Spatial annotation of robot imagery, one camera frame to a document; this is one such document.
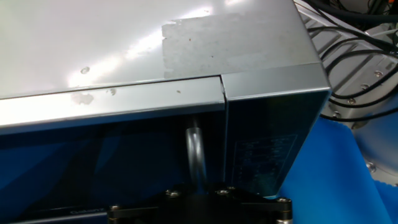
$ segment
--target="blue surface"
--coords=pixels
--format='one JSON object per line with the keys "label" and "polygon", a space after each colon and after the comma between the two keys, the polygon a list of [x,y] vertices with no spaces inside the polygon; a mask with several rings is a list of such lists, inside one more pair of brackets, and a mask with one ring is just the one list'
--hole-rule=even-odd
{"label": "blue surface", "polygon": [[319,119],[280,194],[292,199],[295,224],[397,223],[397,192],[390,198],[388,189],[372,180],[351,131]]}

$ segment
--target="bolt head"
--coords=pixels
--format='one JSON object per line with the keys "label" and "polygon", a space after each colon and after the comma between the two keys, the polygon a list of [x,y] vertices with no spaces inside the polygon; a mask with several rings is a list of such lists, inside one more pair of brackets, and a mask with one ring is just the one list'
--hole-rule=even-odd
{"label": "bolt head", "polygon": [[376,171],[376,166],[372,162],[368,162],[366,167],[369,169],[370,173],[374,173]]}
{"label": "bolt head", "polygon": [[228,195],[229,194],[229,190],[217,190],[216,194],[218,194],[218,195]]}
{"label": "bolt head", "polygon": [[181,192],[176,191],[176,190],[166,190],[166,195],[168,195],[169,197],[179,197],[181,195]]}
{"label": "bolt head", "polygon": [[338,111],[335,111],[335,113],[333,113],[333,117],[334,118],[341,118],[341,114]]}
{"label": "bolt head", "polygon": [[347,100],[347,103],[351,104],[351,105],[354,105],[356,103],[356,100],[351,98],[351,99]]}
{"label": "bolt head", "polygon": [[361,89],[365,90],[365,89],[367,89],[367,88],[369,88],[369,85],[368,85],[368,84],[362,84],[362,85],[361,85]]}
{"label": "bolt head", "polygon": [[112,205],[110,209],[111,209],[112,211],[113,211],[113,210],[119,210],[119,209],[120,209],[120,206],[119,206],[119,205]]}
{"label": "bolt head", "polygon": [[380,78],[380,77],[383,76],[383,73],[380,72],[380,71],[375,71],[375,72],[374,72],[374,75],[375,75],[376,77]]}
{"label": "bolt head", "polygon": [[80,70],[80,73],[87,74],[89,71],[90,71],[89,67],[84,67],[82,70]]}
{"label": "bolt head", "polygon": [[285,197],[280,197],[277,199],[277,202],[291,202],[291,199],[285,198]]}

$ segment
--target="silver metal casing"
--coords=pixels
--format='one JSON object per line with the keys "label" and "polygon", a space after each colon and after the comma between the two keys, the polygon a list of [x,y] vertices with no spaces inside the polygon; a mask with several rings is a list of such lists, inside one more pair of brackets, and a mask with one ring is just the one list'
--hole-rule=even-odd
{"label": "silver metal casing", "polygon": [[0,134],[222,111],[223,179],[271,196],[329,94],[292,1],[0,1]]}

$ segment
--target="black cable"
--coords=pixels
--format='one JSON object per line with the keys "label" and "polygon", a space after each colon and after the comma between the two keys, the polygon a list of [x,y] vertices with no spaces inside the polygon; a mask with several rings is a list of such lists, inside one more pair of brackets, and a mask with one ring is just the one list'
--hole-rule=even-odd
{"label": "black cable", "polygon": [[385,111],[385,112],[382,112],[382,113],[378,113],[378,114],[374,114],[374,115],[366,116],[366,117],[362,117],[362,118],[332,118],[332,117],[326,116],[324,114],[321,114],[320,117],[321,118],[325,118],[325,119],[329,119],[329,120],[332,120],[332,121],[338,121],[338,122],[358,122],[358,121],[368,121],[370,119],[380,118],[380,117],[387,116],[387,115],[390,115],[390,114],[395,113],[395,112],[398,112],[398,108],[394,108],[394,109],[389,110],[389,111]]}
{"label": "black cable", "polygon": [[383,40],[379,40],[379,39],[375,39],[373,37],[370,37],[366,34],[360,33],[358,31],[355,30],[351,30],[351,29],[347,29],[345,27],[333,27],[333,26],[327,26],[327,27],[314,27],[314,28],[308,28],[308,32],[314,32],[314,31],[318,31],[318,30],[339,30],[339,31],[343,31],[343,32],[347,32],[350,34],[353,34],[363,40],[365,40],[366,42],[373,44],[375,47],[378,47],[382,50],[388,51],[388,52],[396,52],[398,50],[398,48],[396,46],[394,46],[393,44],[390,44],[386,41]]}
{"label": "black cable", "polygon": [[394,46],[397,46],[397,39],[398,39],[398,36],[397,36],[397,33],[398,33],[398,30],[396,30],[394,33],[393,33],[393,35],[392,35],[392,44],[394,44]]}
{"label": "black cable", "polygon": [[329,99],[329,102],[331,102],[331,103],[333,103],[335,105],[338,105],[338,106],[345,107],[345,108],[365,108],[365,107],[368,107],[368,106],[376,105],[376,104],[378,104],[378,103],[390,98],[391,96],[396,94],[397,90],[398,90],[398,85],[395,86],[389,93],[387,93],[386,95],[382,96],[381,98],[379,98],[379,99],[377,99],[375,101],[369,102],[369,103],[361,104],[361,105],[347,105],[347,104],[344,104],[344,103],[340,103],[340,102],[334,101],[332,99]]}
{"label": "black cable", "polygon": [[398,16],[377,16],[377,15],[368,15],[368,14],[357,14],[352,12],[346,12],[339,9],[335,9],[331,6],[328,6],[322,2],[314,1],[314,0],[304,0],[306,3],[312,3],[312,7],[317,7],[318,9],[331,14],[343,21],[351,21],[351,22],[366,22],[368,24],[383,24],[383,23],[396,23],[398,22]]}
{"label": "black cable", "polygon": [[319,13],[320,16],[325,18],[327,21],[331,22],[332,24],[334,24],[336,26],[340,26],[335,21],[330,19],[327,15],[325,15],[325,13],[323,13],[321,10],[319,10],[319,8],[317,8],[316,5],[312,4],[312,2],[307,2],[307,4],[309,4],[314,10],[316,10]]}
{"label": "black cable", "polygon": [[332,46],[330,46],[330,47],[328,48],[328,50],[326,50],[326,51],[322,54],[322,56],[321,56],[321,61],[323,61],[323,60],[325,59],[325,57],[326,57],[327,55],[329,55],[329,54],[330,54],[333,50],[335,50],[337,47],[339,47],[340,45],[342,45],[342,44],[345,43],[345,42],[349,42],[349,41],[352,41],[352,40],[362,40],[362,39],[360,39],[359,37],[354,37],[354,38],[349,38],[349,39],[341,40],[341,41],[339,41],[339,42],[333,44]]}
{"label": "black cable", "polygon": [[[384,52],[382,50],[357,50],[354,52],[348,52],[345,54],[340,55],[339,57],[337,57],[334,61],[332,61],[331,64],[329,64],[325,71],[326,74],[329,76],[331,70],[337,65],[339,64],[342,60],[349,58],[349,57],[354,57],[354,56],[359,56],[359,55],[369,55],[369,54],[381,54],[381,55],[388,55],[394,58],[398,58],[397,55],[388,53],[388,52]],[[361,96],[365,93],[369,93],[370,91],[372,91],[373,89],[375,89],[376,87],[378,87],[379,85],[381,85],[382,83],[384,83],[385,81],[387,81],[389,78],[391,78],[393,75],[395,75],[398,72],[398,66],[395,66],[387,75],[385,75],[384,77],[382,77],[380,80],[378,80],[376,83],[374,83],[373,85],[369,86],[367,89],[357,92],[357,93],[353,93],[350,95],[337,95],[336,93],[331,93],[331,95],[337,99],[350,99],[350,98],[355,98],[358,96]]]}

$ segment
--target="black metal bracket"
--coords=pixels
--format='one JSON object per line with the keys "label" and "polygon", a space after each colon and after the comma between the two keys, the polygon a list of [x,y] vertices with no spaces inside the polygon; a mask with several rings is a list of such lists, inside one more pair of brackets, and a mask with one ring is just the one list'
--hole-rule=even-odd
{"label": "black metal bracket", "polygon": [[113,206],[109,224],[133,223],[290,223],[292,201],[265,199],[224,183],[211,184],[208,194],[193,194],[181,184],[131,206]]}

